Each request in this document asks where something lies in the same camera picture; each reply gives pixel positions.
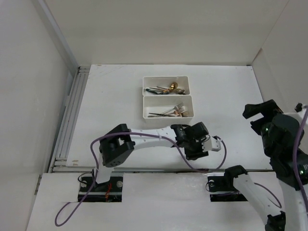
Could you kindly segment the silver fork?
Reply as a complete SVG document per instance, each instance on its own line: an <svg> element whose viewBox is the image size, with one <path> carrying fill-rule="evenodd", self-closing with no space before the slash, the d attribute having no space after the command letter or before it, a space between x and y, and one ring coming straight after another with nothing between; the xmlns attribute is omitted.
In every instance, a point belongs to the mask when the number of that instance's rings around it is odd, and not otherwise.
<svg viewBox="0 0 308 231"><path fill-rule="evenodd" d="M163 112L162 114L165 115L165 114L167 114L167 113L169 113L169 112L171 112L171 111L179 110L179 109L181 109L183 106L184 106L184 103L180 103L180 104L174 106L173 108L171 108L171 109L169 109L169 110Z"/></svg>

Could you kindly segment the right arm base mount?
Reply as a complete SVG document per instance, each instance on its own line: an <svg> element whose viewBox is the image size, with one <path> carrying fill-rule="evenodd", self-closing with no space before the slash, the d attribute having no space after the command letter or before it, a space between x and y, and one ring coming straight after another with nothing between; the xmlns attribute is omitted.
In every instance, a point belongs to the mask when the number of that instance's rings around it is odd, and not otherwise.
<svg viewBox="0 0 308 231"><path fill-rule="evenodd" d="M223 173L209 173L207 186L212 202L257 201L256 186L242 165L229 167Z"/></svg>

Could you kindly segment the green-handled gold spoon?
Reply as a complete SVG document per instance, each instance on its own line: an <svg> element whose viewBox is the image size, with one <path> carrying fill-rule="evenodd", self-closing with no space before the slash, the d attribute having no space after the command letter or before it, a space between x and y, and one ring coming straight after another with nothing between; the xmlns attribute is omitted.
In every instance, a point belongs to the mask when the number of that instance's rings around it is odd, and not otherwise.
<svg viewBox="0 0 308 231"><path fill-rule="evenodd" d="M168 88L163 87L156 87L156 88L149 88L149 90L155 91L158 94L177 94L179 88L177 82L172 82Z"/></svg>

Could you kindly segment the brown wooden spoon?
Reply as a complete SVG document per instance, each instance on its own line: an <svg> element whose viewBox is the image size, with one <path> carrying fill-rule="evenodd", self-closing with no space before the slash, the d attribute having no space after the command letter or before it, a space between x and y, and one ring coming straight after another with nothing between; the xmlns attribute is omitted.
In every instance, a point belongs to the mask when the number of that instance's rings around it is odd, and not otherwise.
<svg viewBox="0 0 308 231"><path fill-rule="evenodd" d="M179 94L179 95L185 95L185 90L176 88L176 89L165 89L165 88L158 88L159 91L161 91L160 94Z"/></svg>

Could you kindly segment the rose gold fork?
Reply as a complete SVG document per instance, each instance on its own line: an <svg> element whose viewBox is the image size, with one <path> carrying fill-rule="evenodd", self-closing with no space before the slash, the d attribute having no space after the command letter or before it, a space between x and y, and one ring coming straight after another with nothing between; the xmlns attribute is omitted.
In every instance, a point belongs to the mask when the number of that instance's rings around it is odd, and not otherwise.
<svg viewBox="0 0 308 231"><path fill-rule="evenodd" d="M168 116L177 116L177 117L188 117L188 115L189 115L189 112L185 111L184 108L180 108L168 114Z"/></svg>

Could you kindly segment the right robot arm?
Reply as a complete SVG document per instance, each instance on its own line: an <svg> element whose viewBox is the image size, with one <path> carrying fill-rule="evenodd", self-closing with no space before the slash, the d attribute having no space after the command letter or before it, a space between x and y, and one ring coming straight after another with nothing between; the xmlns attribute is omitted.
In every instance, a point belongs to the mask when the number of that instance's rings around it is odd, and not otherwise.
<svg viewBox="0 0 308 231"><path fill-rule="evenodd" d="M274 100L247 104L243 117L257 114L251 128L262 138L264 154L282 190L284 208L270 205L269 198L252 181L241 165L225 170L223 184L239 191L261 218L267 231L306 231L308 229L308 107L298 103L295 112L284 113Z"/></svg>

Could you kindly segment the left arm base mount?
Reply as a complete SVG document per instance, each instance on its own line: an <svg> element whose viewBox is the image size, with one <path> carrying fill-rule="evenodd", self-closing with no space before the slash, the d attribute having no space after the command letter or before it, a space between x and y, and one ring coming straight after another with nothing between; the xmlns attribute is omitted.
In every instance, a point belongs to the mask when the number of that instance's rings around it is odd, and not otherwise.
<svg viewBox="0 0 308 231"><path fill-rule="evenodd" d="M89 174L78 177L79 192L77 201L80 202L92 185L93 177ZM118 203L122 202L123 177L113 176L108 182L95 184L84 202Z"/></svg>

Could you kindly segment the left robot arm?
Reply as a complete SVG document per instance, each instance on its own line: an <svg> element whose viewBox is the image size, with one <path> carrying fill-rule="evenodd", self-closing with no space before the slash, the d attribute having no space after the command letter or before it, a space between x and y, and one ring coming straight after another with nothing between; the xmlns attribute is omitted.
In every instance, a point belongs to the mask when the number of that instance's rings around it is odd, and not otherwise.
<svg viewBox="0 0 308 231"><path fill-rule="evenodd" d="M133 151L152 147L183 148L180 155L188 161L208 156L212 148L209 132L202 122L193 126L174 124L148 130L129 129L126 124L120 124L93 141L92 151L96 142L101 157L96 162L91 185L97 191L107 187L113 169L123 164Z"/></svg>

